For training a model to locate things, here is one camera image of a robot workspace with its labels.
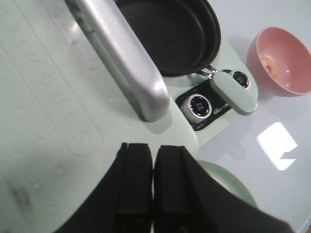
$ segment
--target dial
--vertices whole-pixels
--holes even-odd
[[[211,114],[211,104],[209,100],[201,94],[189,96],[180,106],[190,124],[199,124]]]

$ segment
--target non-stick pan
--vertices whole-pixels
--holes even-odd
[[[206,0],[115,2],[163,75],[206,74],[201,70],[209,67],[221,43],[217,17]],[[210,78],[213,89],[238,113],[256,109],[254,98],[228,74]]]

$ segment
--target silver metal handle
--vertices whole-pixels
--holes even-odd
[[[88,23],[130,84],[146,121],[169,108],[163,78],[113,0],[75,0]]]

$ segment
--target black frying pan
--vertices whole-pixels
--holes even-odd
[[[116,2],[162,74],[197,72],[217,55],[220,27],[206,0]]]

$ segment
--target mint green plate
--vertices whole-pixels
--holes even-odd
[[[251,193],[235,175],[214,163],[202,160],[198,160],[198,163],[215,181],[217,181],[230,193],[247,202],[248,204],[258,208],[256,201]]]

